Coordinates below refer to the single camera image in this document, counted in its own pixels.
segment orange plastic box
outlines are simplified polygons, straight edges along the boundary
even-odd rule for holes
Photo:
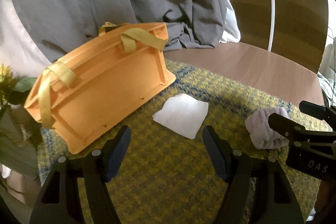
[[[76,76],[70,87],[53,73],[47,76],[48,85],[42,74],[26,100],[27,111],[41,122],[44,110],[39,102],[41,96],[48,96],[51,125],[72,154],[79,153],[176,79],[166,69],[161,50],[134,39],[136,50],[125,52],[121,37],[132,28],[168,39],[165,23],[123,25],[58,60]]]

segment yellow woven placemat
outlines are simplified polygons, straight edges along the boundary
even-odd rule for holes
[[[284,164],[288,147],[256,149],[245,128],[245,119],[259,108],[284,107],[291,119],[308,130],[327,131],[327,126],[302,114],[296,106],[239,82],[179,62],[167,60],[166,65],[176,75],[175,83],[80,154],[69,155],[70,158],[83,157],[114,138],[122,124],[131,128],[131,143],[118,176],[107,184],[121,222],[212,223],[227,184],[216,176],[203,145],[201,131],[205,125],[212,125],[233,149],[261,159],[275,156],[287,174],[306,219],[313,208],[319,180]],[[169,97],[181,93],[209,102],[208,115],[194,140],[184,138],[152,120],[152,115],[162,108]],[[63,140],[52,130],[42,132],[44,144],[38,147],[38,157],[40,177],[44,181],[52,162],[60,155],[68,155],[68,151]],[[82,179],[79,187],[86,223],[92,223]],[[242,223],[248,223],[252,193],[253,186]]]

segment metal screw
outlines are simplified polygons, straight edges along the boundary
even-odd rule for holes
[[[66,157],[61,156],[61,157],[58,158],[58,162],[59,162],[59,163],[63,163],[63,162],[66,161],[66,159],[67,159]]]
[[[101,151],[99,149],[95,149],[92,151],[92,156],[99,156]]]
[[[242,152],[240,150],[233,150],[233,155],[241,156]]]
[[[273,157],[273,156],[268,156],[268,160],[270,162],[276,162],[277,161],[277,159],[275,157]]]

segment brown wooden panel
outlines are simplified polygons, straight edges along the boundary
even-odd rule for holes
[[[231,0],[241,41],[267,49],[270,0]],[[317,72],[328,27],[327,0],[276,0],[272,52]]]

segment white pipe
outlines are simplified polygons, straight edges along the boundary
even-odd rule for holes
[[[271,0],[271,28],[269,30],[269,41],[268,41],[268,51],[269,52],[272,49],[274,23],[275,23],[275,0]]]

